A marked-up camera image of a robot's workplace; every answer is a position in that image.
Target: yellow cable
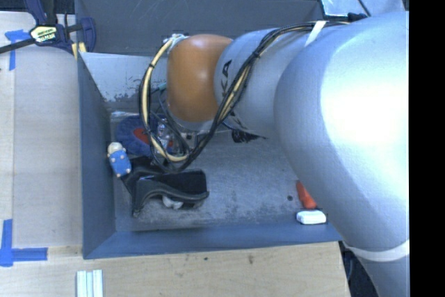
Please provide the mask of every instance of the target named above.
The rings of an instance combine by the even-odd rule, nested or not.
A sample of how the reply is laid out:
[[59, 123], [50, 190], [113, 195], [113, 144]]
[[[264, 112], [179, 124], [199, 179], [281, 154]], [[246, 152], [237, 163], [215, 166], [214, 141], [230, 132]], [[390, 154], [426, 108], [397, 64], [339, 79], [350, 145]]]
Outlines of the yellow cable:
[[[152, 73], [154, 70], [154, 67], [156, 66], [156, 64], [158, 63], [159, 59], [161, 58], [161, 56], [164, 54], [164, 52], [170, 47], [170, 45], [173, 43], [173, 38], [170, 38], [169, 41], [167, 41], [162, 47], [161, 49], [158, 51], [158, 53], [155, 55], [155, 57], [153, 57], [152, 62], [149, 64], [147, 73], [145, 75], [144, 81], [143, 81], [143, 89], [142, 89], [142, 114], [143, 114], [143, 120], [144, 123], [147, 125], [148, 124], [148, 107], [147, 107], [147, 94], [148, 94], [148, 83], [150, 78], [152, 77]], [[173, 156], [171, 154], [169, 154], [168, 152], [166, 152], [166, 150], [164, 149], [164, 147], [162, 145], [159, 145], [159, 143], [156, 141], [156, 137], [152, 134], [149, 133], [149, 137], [150, 137], [150, 141], [153, 144], [153, 146], [159, 151], [159, 153], [166, 159], [169, 159], [173, 162], [180, 162], [185, 160], [188, 155], [183, 155], [183, 156]]]

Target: wooden table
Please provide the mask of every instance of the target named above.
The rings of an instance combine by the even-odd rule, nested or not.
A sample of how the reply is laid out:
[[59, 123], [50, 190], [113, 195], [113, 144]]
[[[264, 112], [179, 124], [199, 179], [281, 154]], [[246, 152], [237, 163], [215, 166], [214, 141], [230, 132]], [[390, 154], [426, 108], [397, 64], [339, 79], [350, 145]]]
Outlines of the wooden table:
[[[26, 13], [0, 12], [2, 34], [32, 24]], [[8, 43], [0, 36], [0, 46]], [[8, 63], [9, 54], [0, 55], [0, 225], [13, 217], [18, 199], [13, 197], [15, 72]], [[47, 261], [0, 267], [0, 296], [74, 296], [76, 272], [95, 269], [103, 270], [106, 297], [350, 296], [337, 242], [97, 260], [84, 260], [81, 249], [49, 247]]]

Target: orange object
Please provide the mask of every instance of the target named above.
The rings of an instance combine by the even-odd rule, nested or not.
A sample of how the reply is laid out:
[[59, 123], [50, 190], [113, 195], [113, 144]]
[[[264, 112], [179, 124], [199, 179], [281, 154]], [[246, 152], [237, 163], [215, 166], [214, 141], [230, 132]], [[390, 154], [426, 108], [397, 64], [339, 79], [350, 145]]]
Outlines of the orange object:
[[300, 181], [297, 182], [298, 198], [306, 209], [315, 209], [317, 204]]

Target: white eraser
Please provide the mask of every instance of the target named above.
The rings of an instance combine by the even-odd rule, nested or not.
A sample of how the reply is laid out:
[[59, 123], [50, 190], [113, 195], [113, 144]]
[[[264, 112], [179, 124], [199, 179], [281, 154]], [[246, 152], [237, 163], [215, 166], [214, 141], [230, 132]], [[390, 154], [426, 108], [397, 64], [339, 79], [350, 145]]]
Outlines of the white eraser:
[[310, 211], [299, 211], [297, 220], [302, 224], [323, 224], [326, 223], [326, 215], [317, 209]]

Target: clamp handle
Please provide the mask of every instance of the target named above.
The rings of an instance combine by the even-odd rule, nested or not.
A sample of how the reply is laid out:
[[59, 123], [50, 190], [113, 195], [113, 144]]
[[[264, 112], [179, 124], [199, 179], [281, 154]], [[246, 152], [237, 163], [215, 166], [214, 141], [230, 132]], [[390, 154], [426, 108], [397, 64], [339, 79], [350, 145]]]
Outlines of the clamp handle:
[[55, 0], [24, 0], [26, 9], [33, 16], [37, 26], [57, 24], [54, 2]]

